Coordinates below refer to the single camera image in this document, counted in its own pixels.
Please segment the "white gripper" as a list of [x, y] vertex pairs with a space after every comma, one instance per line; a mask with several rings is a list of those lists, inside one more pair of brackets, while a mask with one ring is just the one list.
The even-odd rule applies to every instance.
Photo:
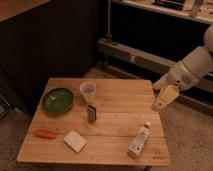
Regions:
[[172, 103], [180, 91], [188, 90], [200, 81], [182, 62], [177, 62], [169, 71], [153, 84], [155, 90], [161, 90], [151, 108], [160, 111]]

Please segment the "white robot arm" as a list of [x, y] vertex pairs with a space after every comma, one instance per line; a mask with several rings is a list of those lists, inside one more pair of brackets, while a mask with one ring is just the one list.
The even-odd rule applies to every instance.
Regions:
[[158, 91], [152, 109], [160, 111], [180, 96], [180, 92], [195, 86], [202, 77], [213, 72], [213, 24], [204, 34], [204, 45], [196, 47], [153, 84]]

